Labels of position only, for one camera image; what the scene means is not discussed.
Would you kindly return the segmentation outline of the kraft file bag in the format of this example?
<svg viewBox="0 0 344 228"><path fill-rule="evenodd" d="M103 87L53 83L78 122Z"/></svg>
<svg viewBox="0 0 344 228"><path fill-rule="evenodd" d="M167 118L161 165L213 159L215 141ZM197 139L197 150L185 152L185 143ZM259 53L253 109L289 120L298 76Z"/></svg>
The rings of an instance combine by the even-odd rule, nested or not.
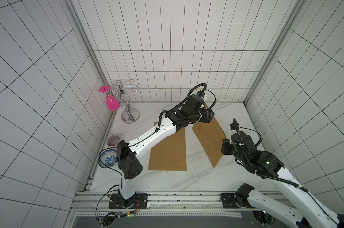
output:
<svg viewBox="0 0 344 228"><path fill-rule="evenodd" d="M226 139L220 124L215 117L210 123L196 122L193 125L193 132L207 154L212 167L215 168L223 156L221 153L222 140Z"/></svg>
<svg viewBox="0 0 344 228"><path fill-rule="evenodd" d="M151 149L149 171L187 171L185 129L166 137Z"/></svg>

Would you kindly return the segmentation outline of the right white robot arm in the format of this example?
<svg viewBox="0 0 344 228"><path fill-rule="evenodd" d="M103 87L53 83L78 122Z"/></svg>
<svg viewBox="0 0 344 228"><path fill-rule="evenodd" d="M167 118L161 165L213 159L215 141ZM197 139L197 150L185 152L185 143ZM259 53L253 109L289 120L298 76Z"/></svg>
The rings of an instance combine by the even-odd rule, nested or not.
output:
<svg viewBox="0 0 344 228"><path fill-rule="evenodd" d="M256 208L291 228L344 228L344 215L330 210L306 189L273 153L260 151L236 119L230 124L230 137L222 140L223 155L233 155L247 172L268 180L293 204L278 202L244 183L232 196L239 208Z"/></svg>

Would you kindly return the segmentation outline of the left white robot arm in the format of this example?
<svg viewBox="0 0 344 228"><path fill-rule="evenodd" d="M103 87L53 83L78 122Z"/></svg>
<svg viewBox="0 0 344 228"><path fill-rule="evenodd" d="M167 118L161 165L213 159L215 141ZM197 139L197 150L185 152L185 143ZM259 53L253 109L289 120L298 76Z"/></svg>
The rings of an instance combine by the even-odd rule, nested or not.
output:
<svg viewBox="0 0 344 228"><path fill-rule="evenodd" d="M117 173L121 175L121 185L116 194L111 195L110 209L145 208L147 194L137 193L133 181L143 170L140 159L165 138L175 134L189 124L210 123L214 117L211 107L206 108L206 83L193 87L187 96L170 110L163 110L157 124L138 138L116 146Z"/></svg>

